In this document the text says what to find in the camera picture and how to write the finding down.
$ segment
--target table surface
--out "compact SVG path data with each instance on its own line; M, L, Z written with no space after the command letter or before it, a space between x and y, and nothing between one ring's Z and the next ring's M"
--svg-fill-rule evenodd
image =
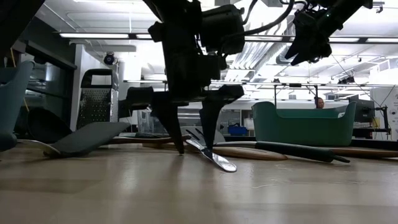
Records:
M351 164L230 159L139 145L49 160L38 149L0 154L3 223L396 223L398 161Z

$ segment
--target green basket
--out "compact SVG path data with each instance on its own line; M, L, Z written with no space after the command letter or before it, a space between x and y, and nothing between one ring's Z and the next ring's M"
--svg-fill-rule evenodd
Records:
M322 110L276 109L271 102L253 109L257 141L306 146L349 146L356 103Z

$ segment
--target cable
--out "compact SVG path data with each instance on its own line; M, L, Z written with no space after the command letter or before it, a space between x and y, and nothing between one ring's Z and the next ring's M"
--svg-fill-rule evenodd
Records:
M376 128L379 129L380 127L379 127L379 125L377 125L377 121L376 121L375 117L372 116L372 118L373 118L374 124L376 125ZM376 132L376 129L374 127L373 127L373 131L376 133L376 135L374 136L374 138L376 139L377 138L377 132Z
M331 55L334 59L335 59L335 61L337 62L337 64L340 66L340 68L341 69L343 69L343 71L345 72L345 74L347 74L347 75L349 75L348 74L348 72L343 68L343 66L341 66L341 64L339 63L339 61L335 58L335 56L334 55ZM369 94L369 93L367 93L362 87L361 87L361 85L359 85L358 83L356 83L356 82L354 82L355 83L355 85L357 85L365 94L367 94L368 95L368 97L370 97L370 99L375 103L375 104L377 104L380 108L382 108L382 106L376 101L376 100L374 100L372 97L371 97L371 95ZM394 85L392 88L391 88L391 90L390 90L390 92L388 93L388 95L385 97L385 99L383 100L383 102L381 103L381 104L383 104L386 100L387 100L387 98L390 96L390 94L391 94L391 92L393 91L393 89L396 87L396 85ZM387 124L388 124L388 127L384 127L384 128L386 128L386 129L392 129L391 128L391 125L390 125L390 123L387 121Z
M284 2L283 0L279 0L279 2L280 2L281 4L289 4L288 2ZM308 3L307 3L306 1L301 1L301 0L299 0L299 1L295 1L294 4L303 4L304 7L306 7Z
M248 20L249 20L249 17L250 17L250 13L251 13L251 11L253 10L254 5L256 5L256 3L257 3L257 0L252 0L252 1L251 1L250 6L249 6L249 10L248 10L248 15L247 15L246 18L244 19L243 25L245 25L245 24L248 23Z
M285 10L285 12L282 13L282 15L280 15L274 22L270 22L270 23L268 23L265 26L258 27L258 28L253 29L253 30L247 30L247 31L244 31L244 32L236 33L236 34L227 35L221 41L221 47L220 47L220 50L219 50L218 53L222 54L223 47L224 47L225 43L230 41L231 39L238 38L238 37L243 37L245 35L258 34L260 32L264 32L266 30L269 30L269 29L273 28L277 24L280 24L284 19L286 19L286 17L290 14L290 12L292 12L293 6L294 6L294 0L290 0L289 1L289 5L287 6L287 9Z
M15 63L14 52L12 51L12 48L10 50L11 50L12 63L14 65L14 68L16 68L17 64ZM26 110L29 112L29 107L27 106L27 103L26 103L26 100L25 100L25 96L24 96L24 104L25 104Z

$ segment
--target ceiling light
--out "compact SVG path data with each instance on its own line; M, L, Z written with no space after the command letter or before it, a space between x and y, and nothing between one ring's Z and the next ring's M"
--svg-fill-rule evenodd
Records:
M376 42L376 43L398 43L397 38L368 38L366 42Z
M127 83L165 83L166 81L161 80L125 80Z
M282 38L283 37L264 37L264 36L256 37L256 35L250 35L244 37L246 41L262 41L262 42L277 42L277 41L282 41Z
M256 82L251 82L251 83L247 83L247 85L278 85L278 84L274 84L274 83L256 83Z
M137 37L137 39L152 40L152 37L150 36L150 34L137 34L136 37Z
M60 33L63 38L71 39L128 39L129 34L89 34L89 33Z
M189 118L189 117L178 117L179 119L200 119L199 117L197 118Z
M349 43L355 43L358 42L359 38L356 37L329 37L329 42L334 43L334 42L349 42Z
M241 85L243 82L217 82L217 81L211 81L212 85Z
M128 0L74 0L75 2L88 2L88 3L128 3L134 4L134 1Z
M177 115L199 116L199 113L177 113Z

